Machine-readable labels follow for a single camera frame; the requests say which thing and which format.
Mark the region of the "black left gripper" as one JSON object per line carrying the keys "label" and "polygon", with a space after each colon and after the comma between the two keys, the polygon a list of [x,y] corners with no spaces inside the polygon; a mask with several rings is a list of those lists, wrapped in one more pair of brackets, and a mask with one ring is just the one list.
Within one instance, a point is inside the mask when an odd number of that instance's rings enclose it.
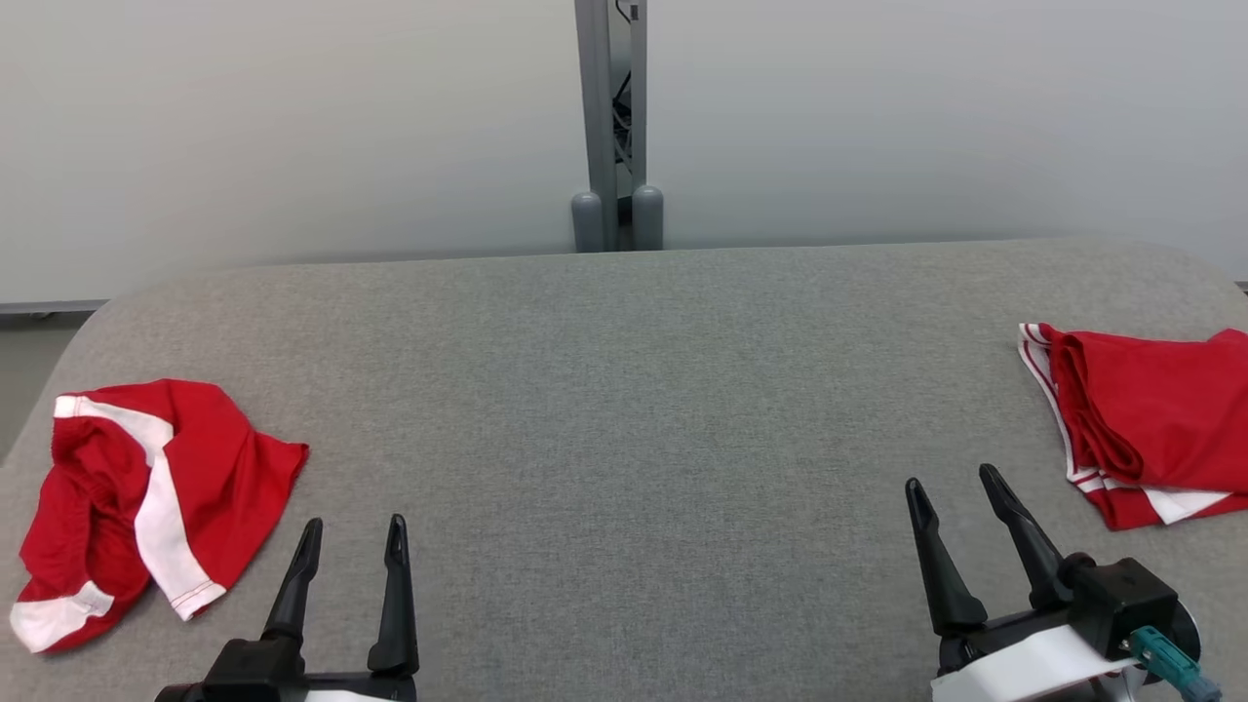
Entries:
{"label": "black left gripper", "polygon": [[262,640],[231,640],[200,682],[163,687],[157,701],[416,701],[419,670],[406,517],[389,520],[383,563],[386,591],[369,675],[307,675],[296,643],[303,640],[310,586],[318,572],[324,520],[311,518],[270,610]]}

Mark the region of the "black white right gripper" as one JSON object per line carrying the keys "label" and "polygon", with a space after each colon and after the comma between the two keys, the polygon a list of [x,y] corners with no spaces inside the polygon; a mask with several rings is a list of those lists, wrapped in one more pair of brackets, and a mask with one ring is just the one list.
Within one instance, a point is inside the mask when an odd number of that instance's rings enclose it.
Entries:
{"label": "black white right gripper", "polygon": [[978,477],[995,516],[1007,527],[1030,581],[1030,605],[987,620],[940,535],[940,520],[917,477],[905,483],[919,572],[934,635],[940,637],[934,701],[1136,701],[1132,660],[1107,660],[1067,622],[1065,560],[993,465]]}

